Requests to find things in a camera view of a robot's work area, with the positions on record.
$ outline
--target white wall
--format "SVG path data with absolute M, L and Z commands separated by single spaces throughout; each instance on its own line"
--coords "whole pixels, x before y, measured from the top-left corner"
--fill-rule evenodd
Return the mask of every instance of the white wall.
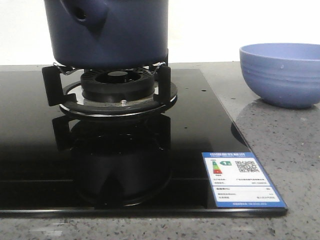
M 169 1 L 172 63 L 238 61 L 252 43 L 320 44 L 317 0 Z M 0 0 L 0 65 L 53 61 L 43 1 Z

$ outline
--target pot handle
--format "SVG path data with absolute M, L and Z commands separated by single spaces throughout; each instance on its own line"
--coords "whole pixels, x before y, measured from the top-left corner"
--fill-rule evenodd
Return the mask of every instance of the pot handle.
M 60 0 L 65 10 L 79 24 L 94 27 L 107 18 L 108 5 L 105 0 Z

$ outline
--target bowl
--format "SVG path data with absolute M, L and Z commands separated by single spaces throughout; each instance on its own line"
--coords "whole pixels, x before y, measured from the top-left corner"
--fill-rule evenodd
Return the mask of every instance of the bowl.
M 303 109 L 320 102 L 320 45 L 247 45 L 240 65 L 246 84 L 269 104 Z

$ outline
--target gray speckled countertop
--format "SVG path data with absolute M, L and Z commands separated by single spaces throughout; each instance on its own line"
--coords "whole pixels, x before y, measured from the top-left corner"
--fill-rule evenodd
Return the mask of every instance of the gray speckled countertop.
M 26 66 L 25 69 L 40 69 Z M 288 205 L 278 218 L 2 218 L 1 240 L 318 240 L 320 104 L 267 105 L 245 84 L 239 62 L 173 63 L 201 69 Z

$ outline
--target glass stovetop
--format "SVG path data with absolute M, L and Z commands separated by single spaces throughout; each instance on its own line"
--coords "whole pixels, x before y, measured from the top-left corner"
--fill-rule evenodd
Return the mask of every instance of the glass stovetop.
M 171 109 L 119 125 L 49 107 L 40 71 L 0 72 L 0 216 L 283 214 L 216 207 L 202 152 L 250 150 L 199 70 L 171 80 Z

